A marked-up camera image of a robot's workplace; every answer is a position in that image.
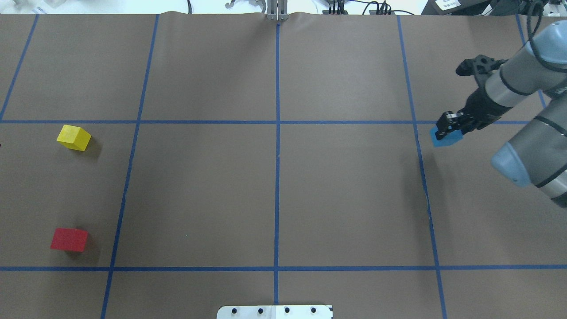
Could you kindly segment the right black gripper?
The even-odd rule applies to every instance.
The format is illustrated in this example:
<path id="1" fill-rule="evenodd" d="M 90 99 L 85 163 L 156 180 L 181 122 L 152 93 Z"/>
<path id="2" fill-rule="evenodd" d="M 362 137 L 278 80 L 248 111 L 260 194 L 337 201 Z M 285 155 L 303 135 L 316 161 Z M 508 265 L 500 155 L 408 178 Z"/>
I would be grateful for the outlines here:
<path id="1" fill-rule="evenodd" d="M 443 112 L 437 120 L 437 140 L 459 140 L 468 131 L 484 129 L 504 114 L 504 107 L 492 101 L 484 88 L 477 88 L 460 112 Z"/>

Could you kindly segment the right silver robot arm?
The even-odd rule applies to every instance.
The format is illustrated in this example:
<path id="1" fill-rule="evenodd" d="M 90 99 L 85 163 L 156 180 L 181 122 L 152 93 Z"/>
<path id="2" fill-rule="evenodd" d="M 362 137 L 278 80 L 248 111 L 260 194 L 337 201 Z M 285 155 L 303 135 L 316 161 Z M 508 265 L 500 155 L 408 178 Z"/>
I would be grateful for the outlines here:
<path id="1" fill-rule="evenodd" d="M 476 90 L 458 111 L 440 115 L 430 131 L 435 147 L 462 140 L 464 135 L 496 124 L 528 97 L 548 98 L 546 106 L 506 141 L 491 165 L 519 187 L 534 186 L 551 202 L 566 208 L 566 20 L 557 20 L 508 60 L 486 55 L 462 60 L 456 74 L 471 76 Z"/>

